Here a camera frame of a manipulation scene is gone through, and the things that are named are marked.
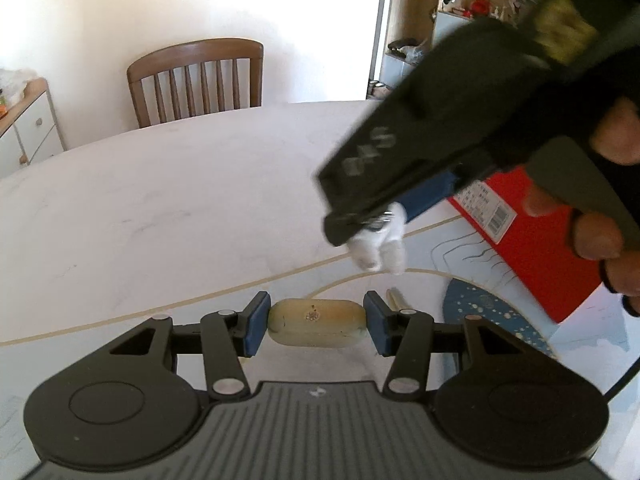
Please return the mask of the right hand black glove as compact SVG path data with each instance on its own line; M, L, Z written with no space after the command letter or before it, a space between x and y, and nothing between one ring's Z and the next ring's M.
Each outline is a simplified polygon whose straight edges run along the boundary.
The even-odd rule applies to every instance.
M577 210L570 247L595 261L601 281L639 315L639 107L619 100L588 138L549 142L526 167L532 184L524 198L530 216L559 206Z

